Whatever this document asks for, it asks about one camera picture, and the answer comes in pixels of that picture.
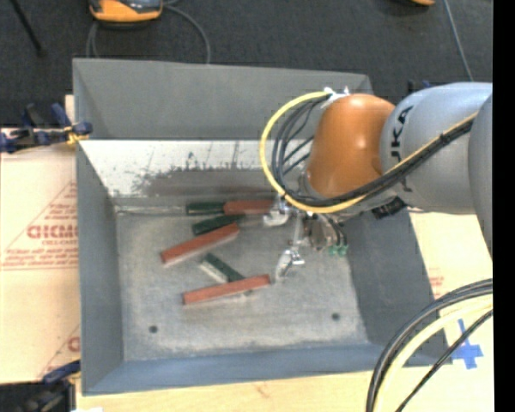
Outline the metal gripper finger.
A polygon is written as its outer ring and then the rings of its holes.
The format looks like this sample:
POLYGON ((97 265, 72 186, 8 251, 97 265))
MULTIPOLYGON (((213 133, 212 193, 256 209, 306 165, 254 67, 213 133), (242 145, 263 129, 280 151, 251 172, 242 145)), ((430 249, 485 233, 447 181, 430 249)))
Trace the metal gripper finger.
POLYGON ((267 214, 263 216, 266 227, 279 227, 286 224, 291 216, 291 206, 283 198, 277 198, 267 214))
POLYGON ((279 257, 275 268, 275 279, 283 280, 303 266, 306 261, 297 249, 287 249, 279 257))

